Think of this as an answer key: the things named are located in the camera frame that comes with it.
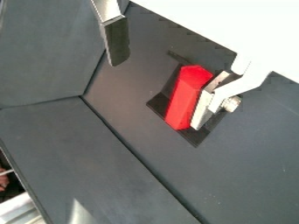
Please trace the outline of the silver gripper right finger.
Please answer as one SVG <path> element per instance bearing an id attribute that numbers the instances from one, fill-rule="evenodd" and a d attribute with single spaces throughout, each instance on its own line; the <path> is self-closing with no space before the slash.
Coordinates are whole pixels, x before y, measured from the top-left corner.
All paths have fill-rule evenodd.
<path id="1" fill-rule="evenodd" d="M 258 88 L 271 70 L 262 60 L 238 56 L 230 69 L 224 70 L 204 86 L 191 118 L 191 127 L 199 130 L 222 110 L 232 113 L 239 104 L 239 94 Z"/>

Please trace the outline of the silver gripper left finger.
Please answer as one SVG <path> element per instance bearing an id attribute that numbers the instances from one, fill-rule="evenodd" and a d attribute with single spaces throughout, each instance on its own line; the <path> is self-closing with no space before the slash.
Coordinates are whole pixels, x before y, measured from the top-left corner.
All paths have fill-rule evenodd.
<path id="1" fill-rule="evenodd" d="M 104 39 L 108 63 L 116 67 L 130 57 L 127 17 L 122 14 L 117 0 L 89 0 L 89 2 Z"/>

